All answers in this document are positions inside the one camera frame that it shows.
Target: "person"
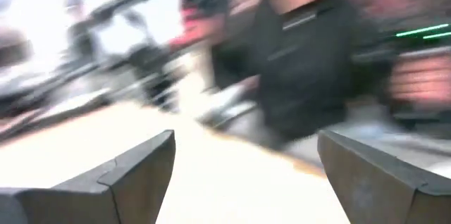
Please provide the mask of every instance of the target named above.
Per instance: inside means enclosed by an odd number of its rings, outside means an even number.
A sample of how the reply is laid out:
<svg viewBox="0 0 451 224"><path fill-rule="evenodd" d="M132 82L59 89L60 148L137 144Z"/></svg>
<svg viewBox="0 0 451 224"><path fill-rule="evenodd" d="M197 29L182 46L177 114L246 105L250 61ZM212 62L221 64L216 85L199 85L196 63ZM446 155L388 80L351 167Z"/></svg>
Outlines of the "person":
<svg viewBox="0 0 451 224"><path fill-rule="evenodd" d="M357 12L347 0L261 0L242 82L257 92L265 137L281 150L346 119Z"/></svg>

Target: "pant leg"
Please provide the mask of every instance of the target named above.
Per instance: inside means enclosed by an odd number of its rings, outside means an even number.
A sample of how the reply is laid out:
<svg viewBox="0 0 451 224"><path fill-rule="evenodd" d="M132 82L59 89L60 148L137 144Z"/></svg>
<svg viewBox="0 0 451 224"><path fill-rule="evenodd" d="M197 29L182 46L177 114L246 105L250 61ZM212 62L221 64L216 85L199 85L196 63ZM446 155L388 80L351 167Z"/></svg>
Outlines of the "pant leg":
<svg viewBox="0 0 451 224"><path fill-rule="evenodd" d="M263 113L256 108L234 120L225 133L261 147L280 151L291 139L264 125Z"/></svg>
<svg viewBox="0 0 451 224"><path fill-rule="evenodd" d="M301 139L293 139L264 125L262 118L262 111L255 109L233 121L225 133L323 168L316 149L318 142L316 134Z"/></svg>
<svg viewBox="0 0 451 224"><path fill-rule="evenodd" d="M218 88L225 89L248 77L245 56L245 47L227 49L217 45L211 48L214 81Z"/></svg>

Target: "man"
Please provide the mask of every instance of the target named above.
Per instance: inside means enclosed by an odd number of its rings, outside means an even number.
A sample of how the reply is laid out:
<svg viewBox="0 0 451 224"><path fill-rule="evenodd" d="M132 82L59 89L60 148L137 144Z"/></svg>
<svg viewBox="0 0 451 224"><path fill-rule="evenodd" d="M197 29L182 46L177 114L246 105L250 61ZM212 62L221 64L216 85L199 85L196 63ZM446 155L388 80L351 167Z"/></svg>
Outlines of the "man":
<svg viewBox="0 0 451 224"><path fill-rule="evenodd" d="M356 13L346 0L262 0L249 64L262 111L256 143L282 149L343 121Z"/></svg>

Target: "green light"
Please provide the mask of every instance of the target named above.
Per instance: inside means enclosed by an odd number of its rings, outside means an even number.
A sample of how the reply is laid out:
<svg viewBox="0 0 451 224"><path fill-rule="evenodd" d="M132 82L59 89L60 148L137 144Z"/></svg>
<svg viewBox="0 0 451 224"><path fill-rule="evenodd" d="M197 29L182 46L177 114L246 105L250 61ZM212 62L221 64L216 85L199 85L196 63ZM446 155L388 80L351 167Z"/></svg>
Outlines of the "green light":
<svg viewBox="0 0 451 224"><path fill-rule="evenodd" d="M442 33L442 34L425 36L425 37L423 37L423 39L429 39L429 38L435 38L435 37L444 37L444 36L447 36L447 35L451 35L451 32L445 32L445 33Z"/></svg>
<svg viewBox="0 0 451 224"><path fill-rule="evenodd" d="M426 27L426 28L419 29L419 30L407 31L407 32L396 34L396 37L403 37L403 36L421 33L421 32L425 32L425 31L429 31L429 30L437 30L439 28L447 27L447 26L449 26L449 24L441 24L441 25L436 25L436 26L432 26L432 27Z"/></svg>

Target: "black plastic part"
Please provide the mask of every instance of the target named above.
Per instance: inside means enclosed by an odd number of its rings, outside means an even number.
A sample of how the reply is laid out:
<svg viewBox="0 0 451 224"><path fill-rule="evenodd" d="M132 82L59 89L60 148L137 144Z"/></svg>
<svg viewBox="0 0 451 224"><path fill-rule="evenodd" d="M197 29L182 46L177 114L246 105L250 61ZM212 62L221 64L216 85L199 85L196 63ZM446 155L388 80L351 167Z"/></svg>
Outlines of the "black plastic part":
<svg viewBox="0 0 451 224"><path fill-rule="evenodd" d="M174 158L174 131L167 130L54 188L1 188L0 223L155 223Z"/></svg>
<svg viewBox="0 0 451 224"><path fill-rule="evenodd" d="M327 130L318 151L351 223L451 223L451 180Z"/></svg>

